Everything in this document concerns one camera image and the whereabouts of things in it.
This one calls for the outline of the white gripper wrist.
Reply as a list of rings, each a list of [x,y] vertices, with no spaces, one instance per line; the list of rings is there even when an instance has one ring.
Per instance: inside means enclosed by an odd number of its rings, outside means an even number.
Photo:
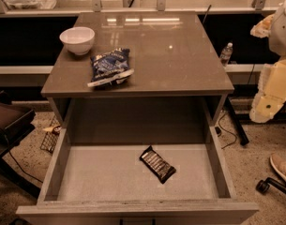
[[[257,38],[268,38],[274,15],[268,15],[254,25],[250,34]],[[263,93],[258,93],[252,102],[249,118],[255,123],[266,123],[286,102],[286,59],[274,65],[265,65],[262,70]]]

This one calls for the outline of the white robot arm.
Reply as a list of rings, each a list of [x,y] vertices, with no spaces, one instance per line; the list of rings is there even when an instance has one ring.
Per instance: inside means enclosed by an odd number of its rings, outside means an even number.
[[[258,38],[268,37],[270,51],[280,56],[274,65],[263,66],[249,113],[253,122],[266,123],[286,102],[286,0],[274,14],[254,25],[250,33]]]

